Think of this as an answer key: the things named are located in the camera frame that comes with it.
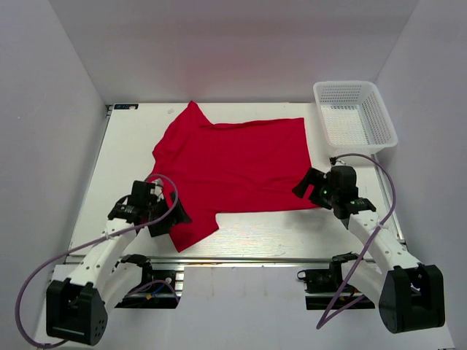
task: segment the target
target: white plastic basket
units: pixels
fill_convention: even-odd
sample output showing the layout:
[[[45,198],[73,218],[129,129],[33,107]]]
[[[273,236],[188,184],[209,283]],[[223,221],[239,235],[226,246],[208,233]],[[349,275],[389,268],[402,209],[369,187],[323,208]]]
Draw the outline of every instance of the white plastic basket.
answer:
[[[343,81],[313,86],[328,154],[372,155],[397,144],[397,135],[375,84]]]

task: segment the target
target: red shirt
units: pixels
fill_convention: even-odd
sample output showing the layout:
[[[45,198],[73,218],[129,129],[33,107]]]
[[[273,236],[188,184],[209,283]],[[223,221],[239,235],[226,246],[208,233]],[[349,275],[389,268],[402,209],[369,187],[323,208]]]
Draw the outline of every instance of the red shirt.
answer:
[[[171,229],[178,252],[215,232],[217,213],[315,207],[292,193],[311,166],[303,118],[212,124],[191,101],[153,155],[193,220]]]

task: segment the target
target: blue wire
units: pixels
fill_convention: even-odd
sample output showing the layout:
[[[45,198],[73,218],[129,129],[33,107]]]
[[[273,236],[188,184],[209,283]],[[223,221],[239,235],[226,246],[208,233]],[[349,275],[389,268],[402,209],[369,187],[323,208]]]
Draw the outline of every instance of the blue wire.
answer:
[[[157,288],[154,292],[151,293],[151,296],[155,297],[155,295],[158,294],[164,287],[165,286],[163,284],[159,286],[159,288]]]

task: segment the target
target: tabletop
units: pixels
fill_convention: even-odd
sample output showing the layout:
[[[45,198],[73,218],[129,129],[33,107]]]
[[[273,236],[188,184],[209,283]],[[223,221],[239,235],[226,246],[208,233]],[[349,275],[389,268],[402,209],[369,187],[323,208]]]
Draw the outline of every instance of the tabletop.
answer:
[[[169,124],[187,104],[139,104],[137,109],[114,109],[104,136],[96,167],[70,248],[98,238],[110,209],[127,195],[134,180],[144,179],[154,166],[152,150]],[[242,123],[282,118],[305,119],[306,139],[312,165],[327,171],[323,129],[315,104],[199,104],[213,123]],[[360,196],[368,198],[380,216],[387,212],[387,195],[372,164],[356,166]],[[168,235],[151,238],[140,231],[125,254],[144,254],[153,259],[231,259],[320,261],[346,252],[359,252],[362,244],[347,231],[331,211],[300,211],[218,214],[220,229],[192,247],[177,252]],[[399,229],[389,223],[395,236]],[[90,248],[69,259],[82,258]]]

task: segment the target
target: red fabric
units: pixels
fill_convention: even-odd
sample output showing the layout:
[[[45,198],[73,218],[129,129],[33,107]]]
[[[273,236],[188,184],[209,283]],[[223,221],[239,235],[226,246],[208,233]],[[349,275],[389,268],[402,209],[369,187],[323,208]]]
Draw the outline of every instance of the red fabric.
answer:
[[[315,207],[291,192],[311,166],[303,118],[211,124],[190,102],[153,155],[153,173],[174,180],[193,220],[171,229],[179,252],[219,228],[217,213]]]

